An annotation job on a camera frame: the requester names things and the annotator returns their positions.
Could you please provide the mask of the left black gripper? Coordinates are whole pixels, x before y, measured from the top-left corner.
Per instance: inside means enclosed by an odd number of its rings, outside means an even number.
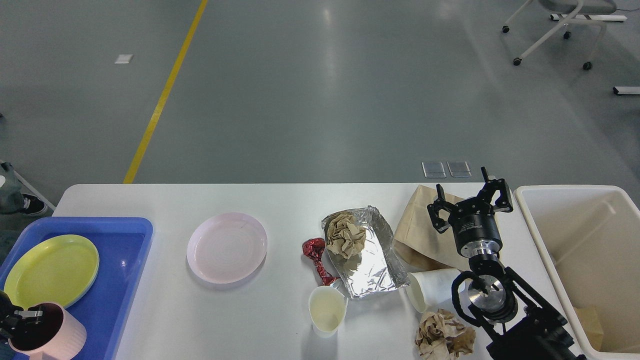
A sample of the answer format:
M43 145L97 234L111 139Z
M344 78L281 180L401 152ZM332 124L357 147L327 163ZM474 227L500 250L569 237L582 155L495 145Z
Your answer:
M26 331L42 324L44 311L16 310L9 296L0 292L0 339L7 341L14 337L14 331Z

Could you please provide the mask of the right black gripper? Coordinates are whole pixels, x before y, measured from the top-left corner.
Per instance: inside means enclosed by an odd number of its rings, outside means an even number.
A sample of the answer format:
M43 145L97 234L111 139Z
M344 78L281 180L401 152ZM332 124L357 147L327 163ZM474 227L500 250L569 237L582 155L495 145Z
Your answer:
M453 204L448 202L441 184L436 185L436 196L427 205L432 226L439 234L451 227L458 254L465 258L476 255L497 255L503 242L495 214L514 211L511 191L504 178L492 177L486 167L480 168L484 184L475 199ZM448 212L448 221L440 215Z

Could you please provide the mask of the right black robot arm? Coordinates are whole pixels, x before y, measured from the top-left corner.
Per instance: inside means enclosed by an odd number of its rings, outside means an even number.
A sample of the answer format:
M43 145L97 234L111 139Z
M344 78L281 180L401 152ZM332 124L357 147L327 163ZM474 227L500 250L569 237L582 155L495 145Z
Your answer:
M514 269L502 264L503 241L496 214L514 210L504 178L480 169L484 184L475 196L452 203L436 185L427 205L439 234L452 231L457 253L469 269L452 281L455 312L490 338L486 350L494 360L585 360L571 350L574 338L568 321Z

